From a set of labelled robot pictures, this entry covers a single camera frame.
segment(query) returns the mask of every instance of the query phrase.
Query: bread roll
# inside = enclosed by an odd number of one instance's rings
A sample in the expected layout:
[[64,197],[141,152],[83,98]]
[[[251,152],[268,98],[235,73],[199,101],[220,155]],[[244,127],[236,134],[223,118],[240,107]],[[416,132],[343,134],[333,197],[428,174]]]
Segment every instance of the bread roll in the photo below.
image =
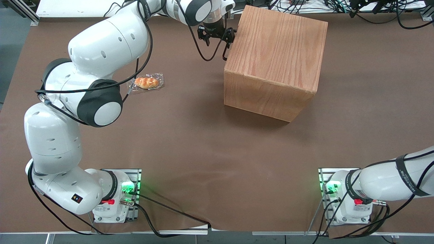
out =
[[157,87],[159,85],[159,82],[155,78],[143,77],[143,78],[136,78],[134,84],[136,84],[138,87],[143,89],[150,89],[150,88]]

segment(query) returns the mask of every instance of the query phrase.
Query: wooden box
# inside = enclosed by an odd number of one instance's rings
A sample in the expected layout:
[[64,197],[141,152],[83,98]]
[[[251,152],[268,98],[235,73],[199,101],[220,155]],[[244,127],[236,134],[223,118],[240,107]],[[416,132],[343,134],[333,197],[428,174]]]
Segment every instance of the wooden box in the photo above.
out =
[[246,6],[224,68],[224,104],[291,122],[316,94],[327,22]]

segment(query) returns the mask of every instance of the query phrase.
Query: plastic bag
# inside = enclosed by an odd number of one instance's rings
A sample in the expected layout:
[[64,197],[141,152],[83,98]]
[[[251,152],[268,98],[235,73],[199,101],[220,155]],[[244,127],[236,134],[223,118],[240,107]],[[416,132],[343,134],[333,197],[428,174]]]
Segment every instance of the plastic bag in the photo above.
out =
[[[146,89],[141,88],[139,86],[140,84],[148,86],[149,88]],[[160,88],[164,87],[164,77],[163,74],[161,73],[146,74],[145,76],[137,76],[136,79],[132,78],[129,81],[129,87],[130,89],[128,90],[128,94],[130,93],[136,94],[141,92],[149,92],[152,90],[159,90]]]

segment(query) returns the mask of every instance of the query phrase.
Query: brown table surface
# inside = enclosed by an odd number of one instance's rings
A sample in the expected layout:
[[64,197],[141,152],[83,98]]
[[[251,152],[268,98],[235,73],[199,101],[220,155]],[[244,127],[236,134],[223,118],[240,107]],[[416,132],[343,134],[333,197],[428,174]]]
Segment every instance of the brown table surface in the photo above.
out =
[[[222,50],[205,62],[186,26],[155,17],[149,21],[154,51],[144,72],[163,73],[166,86],[130,96],[110,126],[80,126],[80,166],[142,168],[143,193],[216,229],[306,231],[321,198],[319,167],[364,167],[431,146],[433,28],[404,30],[396,21],[373,25],[347,14],[303,16],[327,21],[329,27],[318,93],[292,123],[224,106]],[[382,21],[393,15],[365,17]],[[402,20],[407,26],[423,23],[418,14],[403,14]],[[38,102],[33,90],[40,87],[46,65],[68,57],[69,40],[94,23],[40,23],[30,29],[0,113],[0,232],[66,231],[27,184],[24,167],[30,153],[23,116]],[[114,79],[133,71],[134,62]],[[199,225],[141,203],[157,229]],[[391,202],[392,210],[401,203]],[[416,199],[380,231],[434,232],[433,204],[434,198]],[[89,230],[48,205],[73,228]],[[138,222],[99,227],[149,230],[141,214]],[[336,236],[348,228],[330,231]]]

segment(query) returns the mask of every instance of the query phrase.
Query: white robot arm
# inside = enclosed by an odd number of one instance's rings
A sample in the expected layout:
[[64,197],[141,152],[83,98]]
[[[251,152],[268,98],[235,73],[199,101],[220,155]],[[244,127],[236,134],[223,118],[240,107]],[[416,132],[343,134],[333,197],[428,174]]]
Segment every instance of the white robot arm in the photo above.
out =
[[337,171],[324,184],[329,200],[343,199],[339,208],[332,204],[334,224],[367,224],[373,202],[433,196],[433,164],[434,146],[364,169]]
[[78,166],[82,147],[76,121],[103,127],[120,116],[123,103],[112,76],[146,51],[149,37],[142,16],[147,20],[159,12],[193,26],[209,15],[221,19],[234,5],[233,0],[131,1],[114,16],[75,36],[68,45],[70,59],[54,60],[43,75],[43,89],[55,92],[39,94],[41,102],[24,117],[32,155],[26,173],[31,174],[33,185],[72,213],[93,210],[100,222],[123,223],[128,206],[121,201],[131,199],[127,193],[135,186],[124,172]]

